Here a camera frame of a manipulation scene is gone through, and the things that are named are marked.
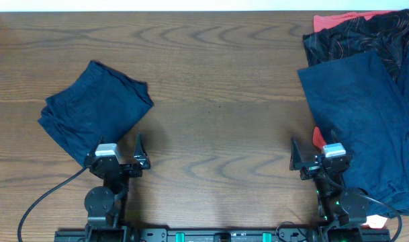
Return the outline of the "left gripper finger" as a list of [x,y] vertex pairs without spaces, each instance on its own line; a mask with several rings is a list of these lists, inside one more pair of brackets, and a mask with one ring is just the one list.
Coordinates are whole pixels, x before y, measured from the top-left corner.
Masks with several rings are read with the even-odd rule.
[[144,149],[141,134],[138,133],[136,135],[136,144],[134,149],[134,158],[139,163],[148,163],[148,155]]
[[99,137],[99,140],[96,142],[96,144],[93,146],[93,148],[91,149],[91,151],[89,152],[89,154],[90,155],[94,155],[95,154],[95,151],[97,150],[97,148],[98,148],[98,146],[100,145],[100,144],[103,144],[105,141],[104,141],[104,137],[103,136],[100,136]]

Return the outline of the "navy cloth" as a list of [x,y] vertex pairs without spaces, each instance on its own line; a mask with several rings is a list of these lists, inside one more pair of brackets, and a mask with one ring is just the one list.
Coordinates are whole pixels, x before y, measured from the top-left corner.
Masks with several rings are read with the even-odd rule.
[[153,105],[147,83],[92,60],[70,87],[46,98],[38,123],[83,166],[100,138],[117,143]]

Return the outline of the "navy blue shorts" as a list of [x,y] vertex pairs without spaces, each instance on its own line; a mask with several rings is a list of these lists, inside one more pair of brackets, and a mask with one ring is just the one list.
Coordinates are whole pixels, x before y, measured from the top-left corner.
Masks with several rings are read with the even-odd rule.
[[409,49],[396,80],[373,50],[298,76],[325,141],[353,153],[345,184],[409,216]]

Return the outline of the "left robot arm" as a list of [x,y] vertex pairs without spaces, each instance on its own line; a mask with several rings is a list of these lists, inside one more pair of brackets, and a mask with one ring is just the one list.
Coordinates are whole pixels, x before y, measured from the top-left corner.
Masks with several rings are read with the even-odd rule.
[[126,211],[129,179],[141,177],[145,169],[151,168],[140,133],[136,136],[135,162],[121,164],[121,160],[117,144],[105,143],[103,139],[85,158],[85,167],[103,180],[103,185],[90,190],[84,201],[88,225],[92,227],[120,227]]

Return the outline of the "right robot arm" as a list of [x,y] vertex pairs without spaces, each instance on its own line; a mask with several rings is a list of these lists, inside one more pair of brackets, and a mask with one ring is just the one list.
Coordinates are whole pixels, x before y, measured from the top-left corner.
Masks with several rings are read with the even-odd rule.
[[341,143],[324,145],[320,153],[313,153],[291,139],[289,169],[299,171],[300,179],[314,182],[320,216],[337,227],[362,225],[369,208],[364,193],[345,184],[343,173],[349,169],[351,159]]

